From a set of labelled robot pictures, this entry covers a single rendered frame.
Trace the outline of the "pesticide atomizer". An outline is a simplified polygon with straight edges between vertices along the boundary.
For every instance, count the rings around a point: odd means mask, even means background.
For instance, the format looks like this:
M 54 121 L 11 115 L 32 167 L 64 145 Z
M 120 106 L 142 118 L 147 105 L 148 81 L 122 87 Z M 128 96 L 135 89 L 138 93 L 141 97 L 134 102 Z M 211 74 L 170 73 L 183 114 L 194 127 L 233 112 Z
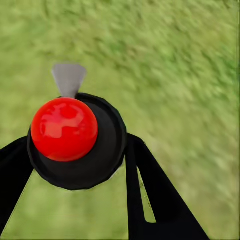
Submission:
M 85 67 L 60 62 L 51 71 L 61 97 L 43 104 L 32 120 L 27 139 L 31 165 L 51 185 L 89 190 L 123 166 L 127 127 L 106 99 L 79 93 Z

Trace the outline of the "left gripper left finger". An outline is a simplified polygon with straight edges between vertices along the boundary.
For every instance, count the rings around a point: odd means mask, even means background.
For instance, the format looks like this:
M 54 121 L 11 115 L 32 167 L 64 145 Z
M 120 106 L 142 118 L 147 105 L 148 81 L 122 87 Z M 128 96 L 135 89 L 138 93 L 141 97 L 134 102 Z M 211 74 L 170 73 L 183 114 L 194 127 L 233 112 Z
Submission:
M 28 135 L 0 149 L 0 236 L 35 169 L 27 144 Z

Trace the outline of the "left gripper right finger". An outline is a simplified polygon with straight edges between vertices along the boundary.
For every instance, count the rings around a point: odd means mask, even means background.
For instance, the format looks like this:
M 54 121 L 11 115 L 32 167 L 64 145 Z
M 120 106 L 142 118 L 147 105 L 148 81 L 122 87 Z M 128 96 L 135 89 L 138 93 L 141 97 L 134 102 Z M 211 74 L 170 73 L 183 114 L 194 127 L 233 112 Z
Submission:
M 129 240 L 210 240 L 144 141 L 127 134 Z M 156 223 L 145 220 L 139 167 Z

